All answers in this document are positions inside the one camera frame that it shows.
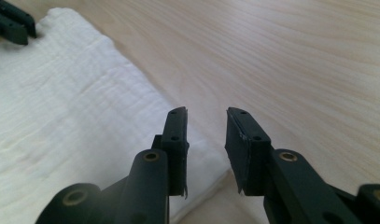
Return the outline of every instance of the wood grain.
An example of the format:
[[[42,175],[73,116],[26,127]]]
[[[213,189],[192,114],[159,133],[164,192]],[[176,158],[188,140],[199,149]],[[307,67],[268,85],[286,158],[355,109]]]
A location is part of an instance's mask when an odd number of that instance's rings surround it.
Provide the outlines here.
[[[78,11],[221,153],[236,106],[334,186],[380,183],[380,1],[10,2],[37,20],[51,7]]]

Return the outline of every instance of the table surface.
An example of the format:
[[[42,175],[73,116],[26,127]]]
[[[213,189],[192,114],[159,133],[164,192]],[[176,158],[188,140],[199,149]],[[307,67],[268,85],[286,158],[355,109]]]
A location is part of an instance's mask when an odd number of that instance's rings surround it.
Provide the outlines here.
[[[52,7],[79,12],[221,152],[235,106],[335,187],[380,183],[380,1],[9,2],[37,21]],[[180,223],[265,223],[262,210],[231,176]]]

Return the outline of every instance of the white cloth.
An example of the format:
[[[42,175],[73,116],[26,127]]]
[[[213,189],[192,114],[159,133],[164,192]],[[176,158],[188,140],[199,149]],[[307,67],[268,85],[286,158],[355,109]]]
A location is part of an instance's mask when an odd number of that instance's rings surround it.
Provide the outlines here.
[[[69,185],[122,179],[173,109],[72,9],[50,10],[36,29],[25,47],[0,38],[0,223],[34,223]],[[172,222],[229,168],[190,120],[188,140],[189,198],[171,197]]]

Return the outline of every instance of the black plastic bracket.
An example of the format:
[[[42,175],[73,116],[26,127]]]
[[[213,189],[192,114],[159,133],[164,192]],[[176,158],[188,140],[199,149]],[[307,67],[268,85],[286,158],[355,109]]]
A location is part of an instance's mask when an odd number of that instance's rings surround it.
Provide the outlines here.
[[[169,223],[169,196],[187,194],[187,109],[168,113],[163,134],[134,158],[129,175],[100,190],[76,184],[55,195],[36,224]]]
[[[226,150],[239,191],[264,196],[270,223],[380,223],[380,185],[355,197],[328,185],[298,152],[277,149],[245,110],[230,107]]]
[[[21,9],[0,0],[0,36],[19,45],[27,45],[27,36],[36,38],[35,20]]]

